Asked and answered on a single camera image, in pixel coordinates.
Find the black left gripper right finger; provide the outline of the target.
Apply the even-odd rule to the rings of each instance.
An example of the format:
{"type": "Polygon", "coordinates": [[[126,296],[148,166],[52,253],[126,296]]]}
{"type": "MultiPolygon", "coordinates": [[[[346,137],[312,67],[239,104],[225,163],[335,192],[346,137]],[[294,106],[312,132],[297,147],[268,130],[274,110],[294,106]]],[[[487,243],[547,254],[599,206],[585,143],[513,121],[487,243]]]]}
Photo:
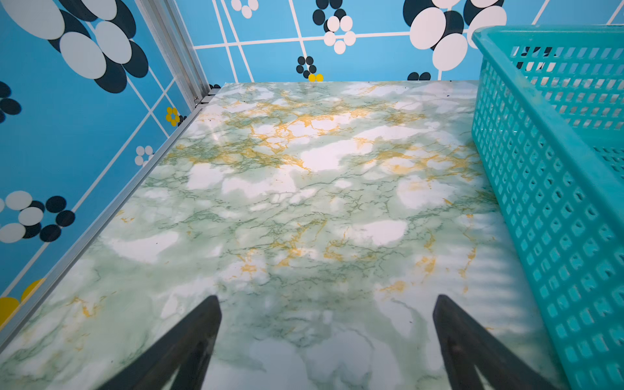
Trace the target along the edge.
{"type": "Polygon", "coordinates": [[[554,388],[450,297],[437,297],[433,321],[452,389],[554,388]]]}

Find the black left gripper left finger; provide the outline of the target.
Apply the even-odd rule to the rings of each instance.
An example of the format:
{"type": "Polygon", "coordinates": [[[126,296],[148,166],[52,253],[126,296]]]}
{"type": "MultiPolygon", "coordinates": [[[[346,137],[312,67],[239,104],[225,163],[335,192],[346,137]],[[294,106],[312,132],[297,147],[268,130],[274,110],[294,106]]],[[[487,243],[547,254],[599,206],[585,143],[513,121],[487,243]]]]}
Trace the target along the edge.
{"type": "Polygon", "coordinates": [[[209,296],[101,389],[200,389],[222,320],[218,297],[209,296]]]}

